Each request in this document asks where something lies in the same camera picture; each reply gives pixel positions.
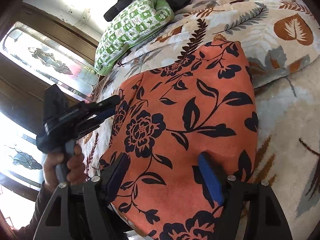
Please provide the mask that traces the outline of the dark sleeved left forearm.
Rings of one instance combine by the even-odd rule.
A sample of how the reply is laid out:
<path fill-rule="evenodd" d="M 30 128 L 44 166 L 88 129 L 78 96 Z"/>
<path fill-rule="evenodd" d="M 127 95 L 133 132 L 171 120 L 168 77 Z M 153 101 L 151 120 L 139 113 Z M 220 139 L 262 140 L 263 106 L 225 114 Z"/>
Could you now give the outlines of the dark sleeved left forearm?
<path fill-rule="evenodd" d="M 35 210 L 30 220 L 30 223 L 27 226 L 21 227 L 19 230 L 13 230 L 17 239 L 33 240 L 39 221 L 51 196 L 52 192 L 46 189 L 45 182 L 43 182 L 39 194 L 37 195 L 37 199 L 35 202 Z"/>

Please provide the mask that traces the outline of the person's left hand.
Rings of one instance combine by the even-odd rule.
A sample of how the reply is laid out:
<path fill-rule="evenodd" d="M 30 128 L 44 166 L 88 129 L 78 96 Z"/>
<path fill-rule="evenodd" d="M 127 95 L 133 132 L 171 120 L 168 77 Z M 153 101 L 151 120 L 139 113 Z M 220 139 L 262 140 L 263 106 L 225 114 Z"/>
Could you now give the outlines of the person's left hand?
<path fill-rule="evenodd" d="M 69 173 L 67 180 L 72 184 L 81 184 L 86 180 L 84 155 L 79 145 L 74 147 L 74 155 L 67 162 Z M 59 184 L 56 167 L 63 162 L 62 153 L 48 153 L 43 163 L 44 188 L 53 193 Z"/>

